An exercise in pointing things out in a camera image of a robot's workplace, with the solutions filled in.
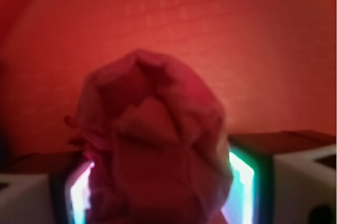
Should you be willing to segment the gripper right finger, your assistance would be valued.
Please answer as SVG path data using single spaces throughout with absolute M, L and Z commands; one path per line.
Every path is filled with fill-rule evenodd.
M 311 131 L 229 136 L 228 223 L 336 223 L 336 138 Z

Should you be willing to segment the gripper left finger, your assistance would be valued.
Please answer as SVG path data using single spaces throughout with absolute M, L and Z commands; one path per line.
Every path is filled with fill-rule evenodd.
M 1 165 L 1 223 L 86 223 L 94 163 L 80 152 L 29 154 Z

